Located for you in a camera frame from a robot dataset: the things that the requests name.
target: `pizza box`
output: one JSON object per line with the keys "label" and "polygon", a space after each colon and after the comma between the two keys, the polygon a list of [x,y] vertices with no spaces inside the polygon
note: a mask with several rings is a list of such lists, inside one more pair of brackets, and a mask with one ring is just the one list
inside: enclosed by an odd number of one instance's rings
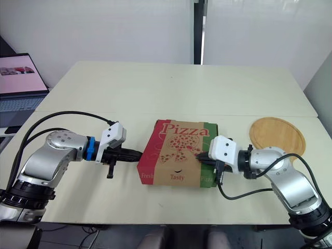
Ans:
{"label": "pizza box", "polygon": [[137,165],[142,184],[214,187],[214,167],[196,155],[209,151],[218,126],[207,122],[157,120]]}

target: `white wall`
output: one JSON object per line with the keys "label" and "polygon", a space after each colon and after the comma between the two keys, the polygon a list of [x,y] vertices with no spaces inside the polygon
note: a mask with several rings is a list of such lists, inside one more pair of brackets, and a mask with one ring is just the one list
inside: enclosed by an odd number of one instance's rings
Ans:
{"label": "white wall", "polygon": [[193,1],[1,0],[0,34],[50,87],[78,60],[188,64]]}
{"label": "white wall", "polygon": [[332,52],[304,92],[318,113],[318,118],[326,131],[332,137]]}
{"label": "white wall", "polygon": [[204,64],[280,66],[302,89],[332,50],[330,0],[209,0]]}

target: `wooden pizza board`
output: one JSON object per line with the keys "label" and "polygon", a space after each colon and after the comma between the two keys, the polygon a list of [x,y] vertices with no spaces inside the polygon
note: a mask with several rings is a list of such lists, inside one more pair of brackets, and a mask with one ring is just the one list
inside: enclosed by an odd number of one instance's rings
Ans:
{"label": "wooden pizza board", "polygon": [[306,140],[302,133],[291,123],[280,118],[261,118],[250,127],[250,139],[257,149],[276,146],[286,153],[300,156],[306,150]]}

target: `green box stripe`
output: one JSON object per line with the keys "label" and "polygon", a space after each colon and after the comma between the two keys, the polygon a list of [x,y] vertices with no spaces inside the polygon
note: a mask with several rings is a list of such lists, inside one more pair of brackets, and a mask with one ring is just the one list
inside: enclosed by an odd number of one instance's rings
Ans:
{"label": "green box stripe", "polygon": [[[209,151],[210,142],[218,134],[217,124],[215,123],[204,123],[204,129],[209,130],[210,136],[203,137],[203,151]],[[211,165],[202,163],[201,166],[201,188],[215,187],[215,174],[213,173],[214,168]]]}

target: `laptop keyboard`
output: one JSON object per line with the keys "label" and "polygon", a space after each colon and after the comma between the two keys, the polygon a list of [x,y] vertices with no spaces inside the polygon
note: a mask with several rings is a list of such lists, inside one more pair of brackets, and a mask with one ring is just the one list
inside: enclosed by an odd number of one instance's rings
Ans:
{"label": "laptop keyboard", "polygon": [[44,98],[0,101],[0,112],[16,112],[18,110],[34,110]]}

